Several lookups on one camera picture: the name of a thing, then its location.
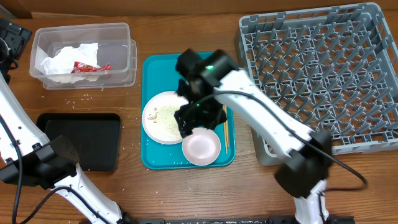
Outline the wooden chopstick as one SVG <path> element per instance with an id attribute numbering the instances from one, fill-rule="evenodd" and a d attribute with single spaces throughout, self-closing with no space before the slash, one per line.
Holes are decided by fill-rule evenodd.
<path id="1" fill-rule="evenodd" d="M 226 121 L 224 122 L 224 141 L 225 141 L 225 149 L 226 149 L 226 154 L 228 154 L 228 148 L 229 148 L 229 132 L 228 132 L 228 110 L 227 106 L 223 105 L 223 110 L 226 115 Z"/>
<path id="2" fill-rule="evenodd" d="M 228 155 L 228 121 L 225 121 L 223 123 L 223 131 L 224 131 L 224 148 L 225 148 L 225 153 Z"/>

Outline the small pink bowl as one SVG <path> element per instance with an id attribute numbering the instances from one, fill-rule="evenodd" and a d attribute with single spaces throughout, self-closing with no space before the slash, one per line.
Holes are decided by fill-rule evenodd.
<path id="1" fill-rule="evenodd" d="M 218 158 L 221 142 L 214 131 L 195 128 L 191 135 L 183 139 L 182 152 L 190 163 L 196 166 L 207 166 Z"/>

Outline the white napkin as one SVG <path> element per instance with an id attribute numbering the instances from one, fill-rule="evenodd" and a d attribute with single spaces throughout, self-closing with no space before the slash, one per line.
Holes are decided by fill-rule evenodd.
<path id="1" fill-rule="evenodd" d="M 58 83 L 75 83 L 83 81 L 86 77 L 71 73 L 75 62 L 85 63 L 94 67 L 97 64 L 97 53 L 99 45 L 97 42 L 91 44 L 80 44 L 79 47 L 66 46 L 54 57 L 46 57 L 41 62 L 44 73 L 49 79 Z"/>

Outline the red sauce packet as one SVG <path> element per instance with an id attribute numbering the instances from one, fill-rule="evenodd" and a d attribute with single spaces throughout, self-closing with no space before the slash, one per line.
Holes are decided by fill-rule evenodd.
<path id="1" fill-rule="evenodd" d="M 111 70 L 110 64 L 106 64 L 103 67 L 94 67 L 85 63 L 75 62 L 71 73 L 90 73 L 90 72 L 102 72 L 107 70 Z"/>

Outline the gray dishwasher rack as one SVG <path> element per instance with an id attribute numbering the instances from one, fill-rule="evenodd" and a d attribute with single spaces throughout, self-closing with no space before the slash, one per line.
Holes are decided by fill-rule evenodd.
<path id="1" fill-rule="evenodd" d="M 376 3 L 243 16 L 235 43 L 261 91 L 329 130 L 334 154 L 397 148 L 397 46 Z"/>

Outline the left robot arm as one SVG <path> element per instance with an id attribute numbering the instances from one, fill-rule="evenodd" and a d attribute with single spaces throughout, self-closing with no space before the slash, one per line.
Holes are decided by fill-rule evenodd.
<path id="1" fill-rule="evenodd" d="M 9 88 L 9 70 L 18 67 L 32 33 L 1 19 L 1 180 L 17 186 L 11 222 L 16 223 L 23 186 L 59 194 L 91 223 L 135 223 L 128 212 L 105 196 L 87 178 L 72 143 L 64 136 L 51 141 L 28 117 Z"/>

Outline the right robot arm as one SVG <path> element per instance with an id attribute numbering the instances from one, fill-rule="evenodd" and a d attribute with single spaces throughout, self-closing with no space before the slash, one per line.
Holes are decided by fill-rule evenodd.
<path id="1" fill-rule="evenodd" d="M 232 109 L 282 162 L 274 177 L 294 198 L 296 223 L 326 223 L 323 191 L 333 163 L 330 133 L 314 131 L 291 117 L 222 50 L 201 58 L 187 49 L 178 56 L 175 69 L 182 76 L 177 95 L 188 100 L 175 112 L 181 136 L 198 127 L 215 129 L 226 122 L 223 107 Z"/>

